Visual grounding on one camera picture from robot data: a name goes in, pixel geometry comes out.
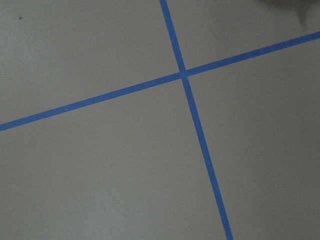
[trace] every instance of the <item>blue line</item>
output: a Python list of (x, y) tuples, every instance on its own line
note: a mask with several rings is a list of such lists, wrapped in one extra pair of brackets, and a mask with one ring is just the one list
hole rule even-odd
[(124, 96), (127, 94), (135, 93), (144, 89), (148, 89), (151, 87), (155, 87), (161, 84), (169, 83), (175, 80), (180, 79), (179, 73), (174, 73), (168, 76), (163, 76), (154, 80), (146, 81), (137, 85), (129, 86), (120, 90), (112, 91), (109, 93), (105, 93), (99, 96), (94, 96), (82, 101), (77, 101), (68, 105), (60, 106), (48, 111), (40, 112), (34, 115), (26, 116), (14, 121), (10, 121), (7, 123), (0, 124), (0, 132), (8, 129), (12, 129), (24, 124), (32, 123), (41, 119), (46, 119), (55, 115), (59, 115), (62, 113), (66, 113), (72, 110), (76, 110), (79, 108), (83, 108), (92, 104), (97, 104), (103, 101), (107, 101), (110, 99), (114, 99), (120, 96)]
[(286, 49), (289, 47), (293, 47), (299, 44), (304, 44), (313, 40), (317, 40), (320, 39), (320, 31), (305, 35), (305, 36), (300, 36), (288, 41), (283, 41), (283, 42), (279, 42), (277, 44), (274, 45), (270, 45), (270, 46), (266, 46), (263, 48), (259, 48), (253, 51), (249, 51), (246, 53), (242, 53), (236, 56), (232, 56), (232, 57), (228, 57), (222, 60), (218, 60), (218, 61), (214, 61), (202, 66), (197, 66), (194, 68), (191, 68), (189, 70), (187, 70), (187, 75), (188, 76), (192, 76), (195, 74), (200, 74), (209, 70), (213, 70), (213, 69), (217, 69), (217, 68), (221, 68), (230, 64), (234, 64), (237, 62), (241, 62), (247, 59), (252, 59), (261, 55), (265, 55), (265, 54), (269, 54), (275, 51), (279, 51), (282, 49)]
[(175, 32), (175, 28), (174, 28), (174, 24), (172, 22), (171, 19), (171, 15), (170, 15), (170, 11), (169, 11), (169, 7), (167, 4), (167, 0), (160, 0), (160, 5), (162, 8), (162, 12), (163, 12), (163, 16), (164, 16), (164, 20), (165, 20), (165, 24), (170, 36), (170, 40), (171, 40), (171, 44), (172, 44), (172, 48), (174, 51), (174, 55), (175, 55), (175, 59), (176, 59), (176, 63), (178, 65), (179, 71), (180, 71), (180, 75), (181, 75), (181, 79), (182, 79), (182, 84), (183, 84), (183, 88), (185, 91), (185, 95), (186, 95), (186, 99), (188, 101), (189, 104), (189, 108), (190, 108), (190, 112), (192, 115), (192, 119), (193, 119), (193, 124), (196, 130), (196, 134), (200, 143), (200, 147), (201, 147), (201, 151), (202, 151), (202, 155), (204, 158), (204, 162), (205, 162), (205, 166), (209, 175), (209, 179), (211, 182), (211, 186), (213, 189), (213, 193), (215, 196), (215, 201), (220, 213), (220, 217), (221, 217), (221, 221), (222, 221), (222, 225), (224, 228), (224, 232), (225, 232), (225, 236), (227, 240), (233, 240), (233, 236), (232, 236), (232, 232), (231, 232), (231, 228), (230, 228), (230, 224), (228, 221), (228, 217), (227, 217), (227, 213), (226, 213), (226, 209), (225, 209), (225, 205), (220, 193), (220, 189), (219, 189), (219, 185), (218, 185), (218, 180), (216, 177), (216, 173), (215, 173), (215, 169), (214, 166), (212, 164), (211, 161), (211, 157), (210, 157), (210, 153), (208, 150), (208, 146), (207, 146), (207, 142), (206, 142), (206, 138), (204, 135), (204, 131), (202, 129), (201, 126), (201, 122), (200, 122), (200, 118), (199, 118), (199, 114), (198, 114), (198, 110), (197, 110), (197, 106), (196, 106), (196, 102), (191, 90), (191, 86), (190, 86), (190, 82), (188, 80), (188, 75), (186, 72), (186, 67), (183, 61), (183, 57), (182, 57), (182, 53), (179, 47), (179, 43), (178, 43), (178, 39), (177, 39), (177, 35)]
[[(175, 45), (179, 46), (178, 44), (178, 40), (175, 34), (171, 34), (170, 35), (170, 39), (171, 42), (174, 43)], [(182, 59), (182, 55), (179, 54), (176, 51), (176, 47), (174, 48), (174, 55), (176, 56), (177, 59), (177, 63), (183, 63), (183, 64), (179, 64), (179, 73), (174, 73), (168, 76), (164, 76), (164, 77), (160, 77), (154, 80), (150, 80), (150, 81), (146, 81), (137, 85), (133, 85), (130, 87), (126, 87), (123, 89), (119, 89), (113, 92), (109, 92), (109, 93), (105, 93), (99, 96), (95, 96), (89, 99), (85, 99), (82, 101), (78, 101), (75, 103), (71, 103), (65, 106), (61, 106), (55, 109), (51, 109), (48, 111), (44, 111), (44, 112), (40, 112), (31, 116), (26, 116), (14, 121), (10, 121), (10, 122), (6, 122), (3, 124), (0, 124), (0, 132), (7, 130), (7, 129), (11, 129), (11, 128), (15, 128), (24, 124), (28, 124), (28, 123), (32, 123), (41, 119), (45, 119), (45, 118), (49, 118), (58, 114), (62, 114), (62, 113), (66, 113), (75, 109), (79, 109), (82, 107), (86, 107), (92, 104), (96, 104), (99, 102), (103, 102), (109, 99), (113, 99), (113, 98), (117, 98), (123, 95), (127, 95), (127, 94), (131, 94), (140, 90), (144, 90), (144, 89), (148, 89), (157, 85), (161, 85), (161, 84), (165, 84), (168, 82), (172, 82), (175, 80), (178, 80), (179, 78), (181, 78), (181, 74), (186, 75), (186, 76), (192, 76), (192, 75), (196, 75), (196, 74), (200, 74), (203, 72), (207, 72), (213, 69), (217, 69), (217, 68), (221, 68), (227, 65), (231, 65), (240, 61), (244, 61), (247, 59), (251, 59), (251, 58), (255, 58), (264, 54), (268, 54), (268, 53), (272, 53), (275, 51), (279, 51), (285, 48), (289, 48), (289, 47), (293, 47), (295, 45), (299, 45), (299, 44), (303, 44), (303, 43), (307, 43), (313, 40), (317, 40), (320, 39), (320, 31), (309, 34), (309, 35), (305, 35), (305, 36), (301, 36), (301, 37), (297, 37), (288, 41), (284, 41), (284, 42), (280, 42), (271, 46), (266, 46), (263, 48), (259, 48), (257, 50), (253, 50), (253, 51), (249, 51), (246, 53), (242, 53), (236, 56), (232, 56), (232, 57), (228, 57), (219, 61), (214, 61), (205, 65), (201, 65), (201, 66), (197, 66), (194, 68), (191, 68), (189, 70), (185, 69), (185, 64), (183, 63), (183, 59)]]

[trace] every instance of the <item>blue tape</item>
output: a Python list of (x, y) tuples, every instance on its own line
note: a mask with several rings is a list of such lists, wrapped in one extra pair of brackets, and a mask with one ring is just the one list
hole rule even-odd
[[(171, 42), (174, 43), (175, 46), (179, 46), (178, 44), (178, 40), (175, 34), (170, 34), (170, 39)], [(320, 31), (309, 34), (309, 35), (305, 35), (305, 36), (301, 36), (301, 37), (297, 37), (288, 41), (284, 41), (284, 42), (280, 42), (271, 46), (266, 46), (263, 48), (259, 48), (257, 50), (253, 50), (253, 51), (249, 51), (246, 53), (242, 53), (236, 56), (232, 56), (232, 57), (228, 57), (219, 61), (214, 61), (205, 65), (201, 65), (201, 66), (197, 66), (194, 68), (191, 68), (189, 70), (185, 69), (185, 64), (183, 62), (183, 58), (182, 55), (179, 54), (176, 49), (180, 49), (180, 48), (174, 48), (174, 55), (175, 58), (177, 60), (178, 63), (178, 68), (179, 71), (178, 73), (174, 73), (168, 76), (164, 76), (164, 77), (160, 77), (154, 80), (150, 80), (150, 81), (146, 81), (137, 85), (133, 85), (130, 87), (126, 87), (123, 89), (119, 89), (113, 92), (109, 92), (109, 93), (105, 93), (99, 96), (95, 96), (89, 99), (85, 99), (82, 101), (78, 101), (75, 103), (71, 103), (65, 106), (61, 106), (55, 109), (51, 109), (48, 111), (44, 111), (44, 112), (40, 112), (31, 116), (27, 116), (27, 117), (23, 117), (14, 121), (10, 121), (10, 122), (6, 122), (3, 124), (0, 124), (0, 132), (7, 130), (7, 129), (11, 129), (11, 128), (15, 128), (24, 124), (28, 124), (28, 123), (32, 123), (41, 119), (45, 119), (45, 118), (49, 118), (58, 114), (62, 114), (62, 113), (66, 113), (75, 109), (79, 109), (79, 108), (83, 108), (92, 104), (96, 104), (99, 102), (103, 102), (109, 99), (113, 99), (113, 98), (117, 98), (120, 96), (124, 96), (127, 94), (131, 94), (140, 90), (144, 90), (144, 89), (148, 89), (157, 85), (161, 85), (161, 84), (165, 84), (171, 81), (175, 81), (178, 80), (184, 76), (192, 76), (192, 75), (196, 75), (196, 74), (200, 74), (200, 73), (204, 73), (213, 69), (217, 69), (217, 68), (221, 68), (227, 65), (231, 65), (237, 62), (241, 62), (247, 59), (251, 59), (251, 58), (255, 58), (264, 54), (269, 54), (275, 51), (279, 51), (285, 48), (289, 48), (289, 47), (293, 47), (295, 45), (299, 45), (299, 44), (303, 44), (303, 43), (307, 43), (313, 40), (317, 40), (320, 39)]]
[(68, 105), (60, 106), (58, 108), (54, 108), (48, 111), (40, 112), (34, 115), (30, 115), (27, 117), (23, 117), (14, 121), (10, 121), (7, 123), (0, 124), (0, 132), (7, 130), (7, 129), (12, 129), (24, 124), (32, 123), (41, 119), (46, 119), (55, 115), (59, 115), (62, 113), (70, 112), (72, 110), (80, 109), (92, 104), (97, 104), (103, 101), (107, 101), (110, 99), (114, 99), (120, 96), (124, 96), (127, 94), (135, 93), (144, 89), (148, 89), (151, 87), (155, 87), (161, 84), (169, 83), (175, 80), (180, 79), (179, 73), (174, 73), (168, 76), (163, 76), (154, 80), (146, 81), (137, 85), (129, 86), (120, 90), (112, 91), (109, 93), (105, 93), (99, 96), (94, 96), (82, 101), (77, 101)]
[(315, 33), (311, 33), (305, 36), (301, 36), (301, 37), (297, 37), (288, 41), (283, 41), (274, 45), (270, 45), (270, 46), (266, 46), (263, 48), (259, 48), (253, 51), (249, 51), (246, 53), (242, 53), (236, 56), (232, 56), (232, 57), (228, 57), (219, 61), (214, 61), (202, 66), (197, 66), (194, 68), (191, 68), (189, 70), (187, 70), (187, 75), (188, 76), (192, 76), (195, 74), (200, 74), (206, 71), (210, 71), (213, 69), (217, 69), (217, 68), (221, 68), (230, 64), (234, 64), (237, 62), (241, 62), (247, 59), (252, 59), (261, 55), (265, 55), (265, 54), (269, 54), (275, 51), (279, 51), (282, 49), (286, 49), (289, 47), (293, 47), (299, 44), (304, 44), (313, 40), (317, 40), (320, 39), (320, 31), (317, 31)]
[(230, 228), (230, 224), (228, 221), (228, 217), (227, 217), (227, 213), (226, 213), (226, 209), (225, 209), (225, 205), (221, 196), (221, 192), (220, 192), (220, 188), (218, 185), (218, 180), (216, 177), (216, 173), (215, 173), (215, 169), (214, 166), (212, 164), (211, 161), (211, 157), (210, 157), (210, 153), (209, 153), (209, 149), (207, 146), (207, 142), (206, 142), (206, 138), (204, 135), (204, 131), (202, 129), (201, 126), (201, 122), (200, 122), (200, 118), (199, 118), (199, 114), (198, 114), (198, 110), (197, 110), (197, 106), (196, 106), (196, 102), (191, 90), (191, 86), (190, 86), (190, 82), (188, 80), (188, 74), (186, 72), (186, 67), (184, 64), (184, 60), (182, 57), (182, 53), (179, 47), (179, 42), (178, 42), (178, 38), (175, 32), (175, 28), (174, 28), (174, 24), (172, 22), (171, 19), (171, 15), (170, 15), (170, 11), (169, 11), (169, 7), (167, 4), (166, 0), (160, 0), (160, 5), (162, 8), (162, 12), (163, 12), (163, 17), (165, 20), (165, 24), (170, 36), (170, 40), (171, 40), (171, 44), (172, 44), (172, 48), (173, 48), (173, 52), (175, 55), (175, 59), (176, 59), (176, 63), (178, 65), (179, 71), (180, 71), (180, 75), (181, 75), (181, 79), (182, 79), (182, 84), (183, 84), (183, 88), (185, 91), (185, 95), (186, 95), (186, 99), (188, 101), (188, 105), (190, 108), (190, 112), (192, 115), (192, 119), (193, 119), (193, 124), (196, 130), (196, 134), (200, 143), (200, 147), (201, 147), (201, 151), (202, 151), (202, 155), (204, 158), (204, 162), (205, 162), (205, 166), (209, 175), (209, 179), (211, 182), (211, 186), (213, 189), (213, 193), (215, 196), (215, 200), (216, 200), (216, 204), (220, 213), (220, 217), (221, 217), (221, 221), (222, 221), (222, 225), (224, 228), (224, 232), (225, 232), (225, 236), (227, 240), (233, 240), (233, 236), (232, 236), (232, 232), (231, 232), (231, 228)]

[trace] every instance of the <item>gray surface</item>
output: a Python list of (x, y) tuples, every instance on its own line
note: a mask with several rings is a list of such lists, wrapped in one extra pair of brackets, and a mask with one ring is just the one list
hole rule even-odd
[(181, 82), (1, 132), (0, 239), (225, 239)]
[(191, 77), (236, 240), (320, 237), (320, 41)]
[(1, 0), (0, 51), (0, 123), (178, 71), (158, 0)]
[[(320, 30), (265, 2), (169, 0), (186, 67)], [(190, 78), (235, 240), (319, 239), (319, 49)], [(0, 124), (177, 71), (157, 0), (0, 1)], [(226, 239), (180, 81), (0, 132), (0, 194), (1, 240)]]
[(264, 1), (168, 0), (186, 68), (319, 31), (320, 2), (302, 26), (295, 9)]

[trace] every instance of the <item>blue painter's tape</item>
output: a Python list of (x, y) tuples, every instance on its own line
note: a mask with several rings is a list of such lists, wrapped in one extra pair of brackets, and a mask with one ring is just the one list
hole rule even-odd
[(169, 12), (168, 3), (166, 0), (160, 0), (160, 5), (162, 8), (162, 13), (164, 16), (165, 25), (166, 25), (166, 28), (168, 30), (169, 37), (171, 40), (176, 63), (178, 65), (180, 73), (184, 73), (186, 71), (186, 67), (185, 67), (184, 59), (183, 59), (181, 51), (180, 51), (180, 47), (179, 47), (176, 31), (174, 28), (174, 24), (172, 22), (171, 15)]
[(105, 93), (99, 96), (94, 96), (82, 101), (77, 101), (68, 105), (60, 106), (48, 111), (26, 116), (14, 121), (0, 124), (0, 132), (7, 129), (15, 128), (24, 124), (32, 123), (41, 119), (46, 119), (55, 115), (70, 112), (72, 110), (80, 109), (92, 104), (97, 104), (97, 103), (114, 99), (120, 96), (135, 93), (144, 89), (152, 88), (161, 84), (169, 83), (178, 79), (180, 79), (180, 74), (174, 73), (174, 74), (163, 76), (154, 80), (146, 81), (137, 85), (129, 86), (120, 90), (112, 91), (112, 92)]
[(304, 44), (313, 40), (317, 40), (320, 39), (320, 31), (312, 33), (312, 34), (308, 34), (308, 35), (304, 35), (301, 37), (297, 37), (288, 41), (283, 41), (274, 45), (270, 45), (270, 46), (266, 46), (263, 48), (259, 48), (253, 51), (249, 51), (246, 53), (242, 53), (236, 56), (232, 56), (232, 57), (228, 57), (222, 60), (218, 60), (218, 61), (214, 61), (202, 66), (197, 66), (194, 68), (191, 68), (189, 70), (187, 70), (187, 75), (188, 76), (192, 76), (195, 74), (200, 74), (206, 71), (210, 71), (213, 69), (217, 69), (217, 68), (221, 68), (230, 64), (234, 64), (237, 62), (241, 62), (247, 59), (252, 59), (261, 55), (265, 55), (265, 54), (269, 54), (275, 51), (279, 51), (282, 49), (286, 49), (289, 47), (293, 47), (299, 44)]
[(175, 32), (175, 28), (174, 28), (174, 24), (172, 22), (171, 19), (171, 15), (170, 15), (170, 11), (169, 11), (169, 7), (167, 4), (166, 0), (160, 0), (160, 5), (162, 8), (162, 12), (163, 12), (163, 17), (165, 20), (165, 24), (170, 36), (170, 40), (171, 40), (171, 44), (172, 44), (172, 48), (173, 48), (173, 52), (175, 55), (175, 59), (176, 59), (176, 63), (178, 65), (179, 71), (180, 71), (180, 75), (181, 75), (181, 79), (182, 79), (182, 84), (183, 84), (183, 88), (185, 91), (185, 95), (186, 95), (186, 99), (188, 101), (188, 105), (190, 108), (190, 112), (192, 115), (192, 119), (193, 119), (193, 124), (196, 130), (196, 134), (200, 143), (200, 147), (201, 147), (201, 151), (202, 151), (202, 155), (204, 158), (204, 162), (205, 162), (205, 166), (209, 175), (209, 179), (211, 182), (211, 186), (213, 189), (213, 193), (215, 196), (215, 200), (216, 200), (216, 204), (220, 213), (220, 217), (221, 217), (221, 221), (222, 221), (222, 225), (224, 228), (224, 232), (225, 232), (225, 236), (227, 240), (233, 240), (233, 236), (232, 236), (232, 232), (231, 232), (231, 228), (230, 228), (230, 224), (228, 221), (228, 217), (227, 217), (227, 212), (225, 209), (225, 205), (221, 196), (221, 192), (220, 192), (220, 188), (218, 185), (218, 180), (216, 177), (216, 173), (215, 173), (215, 169), (214, 166), (212, 164), (211, 161), (211, 157), (210, 157), (210, 153), (208, 150), (208, 146), (207, 146), (207, 142), (206, 142), (206, 138), (205, 138), (205, 134), (203, 132), (202, 126), (201, 126), (201, 122), (200, 122), (200, 118), (199, 118), (199, 114), (198, 114), (198, 110), (197, 110), (197, 106), (196, 106), (196, 102), (191, 90), (191, 86), (190, 86), (190, 82), (188, 80), (188, 75), (186, 72), (186, 67), (184, 64), (184, 60), (182, 57), (182, 53), (179, 47), (179, 42), (178, 42), (178, 38)]

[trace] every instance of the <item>floor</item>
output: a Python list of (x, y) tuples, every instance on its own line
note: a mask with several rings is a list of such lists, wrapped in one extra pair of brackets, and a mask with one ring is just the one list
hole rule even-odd
[(272, 2), (1, 1), (0, 239), (319, 239), (320, 2)]

